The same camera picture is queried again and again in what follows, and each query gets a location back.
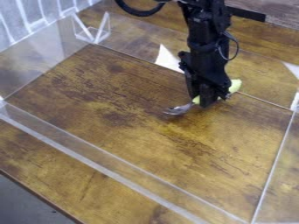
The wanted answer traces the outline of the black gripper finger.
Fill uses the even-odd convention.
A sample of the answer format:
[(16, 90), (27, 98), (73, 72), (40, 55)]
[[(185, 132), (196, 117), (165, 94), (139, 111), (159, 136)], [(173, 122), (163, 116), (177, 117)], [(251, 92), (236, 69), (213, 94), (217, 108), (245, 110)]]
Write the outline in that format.
[(211, 106), (219, 99), (227, 100), (232, 93), (232, 81), (225, 80), (217, 85), (205, 80), (187, 80), (187, 90), (191, 97), (191, 103), (201, 108)]

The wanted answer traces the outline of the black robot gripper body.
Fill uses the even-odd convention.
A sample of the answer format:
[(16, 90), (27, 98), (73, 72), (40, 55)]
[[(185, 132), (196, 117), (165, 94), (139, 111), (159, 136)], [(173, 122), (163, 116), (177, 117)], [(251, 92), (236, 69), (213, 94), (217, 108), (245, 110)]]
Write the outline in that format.
[(211, 28), (189, 26), (187, 46), (189, 51), (180, 51), (179, 58), (188, 92), (197, 94), (200, 84), (207, 84), (219, 94), (227, 94), (231, 87), (225, 73), (229, 56), (227, 34), (217, 34)]

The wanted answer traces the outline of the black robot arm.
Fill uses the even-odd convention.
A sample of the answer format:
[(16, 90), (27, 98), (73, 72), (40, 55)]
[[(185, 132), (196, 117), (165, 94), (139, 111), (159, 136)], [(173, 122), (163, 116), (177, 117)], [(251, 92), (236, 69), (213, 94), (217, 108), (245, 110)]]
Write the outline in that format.
[(180, 51), (179, 68), (184, 72), (189, 97), (200, 97), (207, 108), (229, 95), (231, 79), (225, 72), (229, 61), (231, 15), (224, 0), (180, 1), (181, 14), (188, 27), (187, 46)]

